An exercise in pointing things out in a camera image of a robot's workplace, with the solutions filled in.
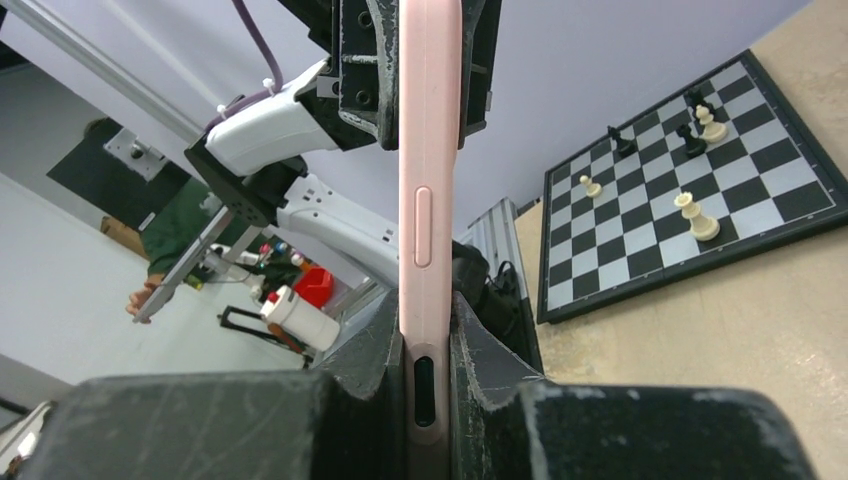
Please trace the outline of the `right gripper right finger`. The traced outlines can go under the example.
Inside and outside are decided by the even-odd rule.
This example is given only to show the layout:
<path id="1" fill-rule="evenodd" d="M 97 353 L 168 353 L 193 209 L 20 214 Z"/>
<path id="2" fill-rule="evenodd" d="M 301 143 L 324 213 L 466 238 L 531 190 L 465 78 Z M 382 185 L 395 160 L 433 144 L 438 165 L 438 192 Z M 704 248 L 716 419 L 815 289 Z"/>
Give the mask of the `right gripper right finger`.
<path id="1" fill-rule="evenodd" d="M 745 389 L 558 384 L 452 306 L 455 479 L 813 479 L 791 422 Z"/>

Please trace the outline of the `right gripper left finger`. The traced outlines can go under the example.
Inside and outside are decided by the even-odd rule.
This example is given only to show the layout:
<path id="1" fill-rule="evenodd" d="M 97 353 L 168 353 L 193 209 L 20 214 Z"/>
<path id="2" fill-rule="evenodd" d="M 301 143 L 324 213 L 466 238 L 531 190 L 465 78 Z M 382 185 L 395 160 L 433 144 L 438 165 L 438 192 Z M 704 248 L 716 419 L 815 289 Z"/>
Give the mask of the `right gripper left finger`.
<path id="1" fill-rule="evenodd" d="M 24 479 L 400 479 L 397 295 L 309 370 L 117 377 L 58 406 Z"/>

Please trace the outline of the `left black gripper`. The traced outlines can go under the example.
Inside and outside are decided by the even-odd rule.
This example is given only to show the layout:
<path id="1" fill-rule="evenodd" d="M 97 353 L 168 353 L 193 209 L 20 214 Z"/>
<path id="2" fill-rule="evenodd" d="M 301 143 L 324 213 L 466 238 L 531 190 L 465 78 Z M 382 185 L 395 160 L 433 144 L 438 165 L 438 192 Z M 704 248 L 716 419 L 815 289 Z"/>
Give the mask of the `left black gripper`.
<path id="1" fill-rule="evenodd" d="M 397 149 L 398 2 L 289 0 L 283 5 L 328 55 L 295 100 L 343 151 L 374 143 Z M 487 126 L 501 5 L 500 0 L 461 4 L 461 139 Z"/>

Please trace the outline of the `pink phone case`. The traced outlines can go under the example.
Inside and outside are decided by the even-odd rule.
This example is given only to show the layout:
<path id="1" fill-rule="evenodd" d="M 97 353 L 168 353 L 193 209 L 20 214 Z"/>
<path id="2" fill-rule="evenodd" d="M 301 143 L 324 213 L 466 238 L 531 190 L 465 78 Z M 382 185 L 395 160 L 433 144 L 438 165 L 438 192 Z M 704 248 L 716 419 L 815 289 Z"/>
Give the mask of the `pink phone case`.
<path id="1" fill-rule="evenodd" d="M 407 476 L 446 479 L 453 171 L 462 4 L 399 4 L 399 327 L 404 337 Z"/>

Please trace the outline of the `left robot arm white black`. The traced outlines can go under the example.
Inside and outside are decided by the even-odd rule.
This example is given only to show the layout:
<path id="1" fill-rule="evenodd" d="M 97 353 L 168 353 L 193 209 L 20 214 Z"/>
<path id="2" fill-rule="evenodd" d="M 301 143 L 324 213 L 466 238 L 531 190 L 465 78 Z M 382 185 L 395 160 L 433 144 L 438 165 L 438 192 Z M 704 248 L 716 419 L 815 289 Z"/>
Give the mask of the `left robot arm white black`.
<path id="1" fill-rule="evenodd" d="M 381 283 L 453 284 L 453 171 L 491 96 L 498 1 L 289 1 L 326 58 L 225 106 L 185 154 L 234 214 L 322 241 Z M 330 189 L 304 156 L 399 154 L 400 220 Z"/>

